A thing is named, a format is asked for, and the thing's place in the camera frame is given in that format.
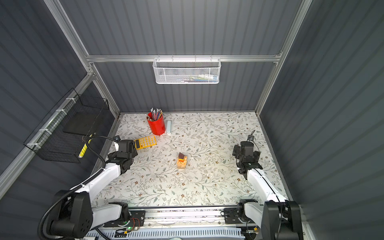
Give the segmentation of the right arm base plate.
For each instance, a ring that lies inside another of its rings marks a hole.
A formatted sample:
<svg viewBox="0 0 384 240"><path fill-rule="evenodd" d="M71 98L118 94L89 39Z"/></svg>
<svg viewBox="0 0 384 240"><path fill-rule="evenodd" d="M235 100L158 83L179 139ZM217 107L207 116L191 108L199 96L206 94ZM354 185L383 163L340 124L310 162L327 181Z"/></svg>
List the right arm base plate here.
<svg viewBox="0 0 384 240"><path fill-rule="evenodd" d="M221 216L224 217L225 223L229 224L256 224L251 218L247 217L242 207L239 208L224 208L221 211Z"/></svg>

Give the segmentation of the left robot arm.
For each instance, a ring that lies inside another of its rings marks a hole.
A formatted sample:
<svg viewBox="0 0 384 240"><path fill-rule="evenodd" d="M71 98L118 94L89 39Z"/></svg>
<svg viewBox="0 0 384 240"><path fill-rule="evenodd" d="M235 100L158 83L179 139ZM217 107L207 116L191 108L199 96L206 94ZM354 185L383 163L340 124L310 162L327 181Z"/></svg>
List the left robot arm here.
<svg viewBox="0 0 384 240"><path fill-rule="evenodd" d="M128 171L138 152L134 140L111 138L117 150L104 159L96 154L102 167L82 183L70 190L55 194L52 206L44 213L38 225L41 240L80 240L91 230L108 222L126 226L130 211L126 203L112 202L102 207L92 207L92 201L110 182Z"/></svg>

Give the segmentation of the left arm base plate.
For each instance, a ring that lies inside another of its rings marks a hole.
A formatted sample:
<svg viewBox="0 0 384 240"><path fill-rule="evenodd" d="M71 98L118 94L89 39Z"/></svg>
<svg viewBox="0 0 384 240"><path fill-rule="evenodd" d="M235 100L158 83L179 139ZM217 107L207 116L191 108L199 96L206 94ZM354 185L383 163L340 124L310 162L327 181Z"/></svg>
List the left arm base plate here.
<svg viewBox="0 0 384 240"><path fill-rule="evenodd" d="M130 216L124 220L123 218L107 222L103 225L105 228L133 228L142 227L145 222L145 211L130 211Z"/></svg>

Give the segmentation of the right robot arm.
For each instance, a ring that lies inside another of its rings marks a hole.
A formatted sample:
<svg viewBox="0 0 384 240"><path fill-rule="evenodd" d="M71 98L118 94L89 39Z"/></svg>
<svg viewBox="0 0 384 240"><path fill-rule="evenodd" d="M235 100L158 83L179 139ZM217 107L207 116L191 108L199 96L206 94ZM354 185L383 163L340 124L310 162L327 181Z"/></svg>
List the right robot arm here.
<svg viewBox="0 0 384 240"><path fill-rule="evenodd" d="M240 200L238 216L248 223L256 224L259 232L256 240L302 240L304 238L301 210L295 201L290 201L271 183L259 164L260 152L254 143L242 141L234 146L238 172L256 190L260 200Z"/></svg>

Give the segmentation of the dark brown roof block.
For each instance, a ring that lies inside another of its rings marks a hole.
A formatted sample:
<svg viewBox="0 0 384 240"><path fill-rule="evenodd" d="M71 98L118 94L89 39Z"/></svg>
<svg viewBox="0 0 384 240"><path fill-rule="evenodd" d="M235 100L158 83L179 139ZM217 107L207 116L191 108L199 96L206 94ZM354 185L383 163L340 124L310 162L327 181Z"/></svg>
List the dark brown roof block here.
<svg viewBox="0 0 384 240"><path fill-rule="evenodd" d="M178 159L181 159L181 160L184 160L185 157L186 156L184 154L182 154L182 153L179 153L179 155L178 155Z"/></svg>

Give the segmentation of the picture domino block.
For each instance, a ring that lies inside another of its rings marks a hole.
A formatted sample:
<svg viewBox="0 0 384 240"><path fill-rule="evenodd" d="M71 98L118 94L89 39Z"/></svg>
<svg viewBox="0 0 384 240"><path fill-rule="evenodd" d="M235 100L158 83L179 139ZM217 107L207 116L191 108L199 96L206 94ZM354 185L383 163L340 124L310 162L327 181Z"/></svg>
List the picture domino block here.
<svg viewBox="0 0 384 240"><path fill-rule="evenodd" d="M178 169L185 169L187 166L186 161L177 160L177 168Z"/></svg>

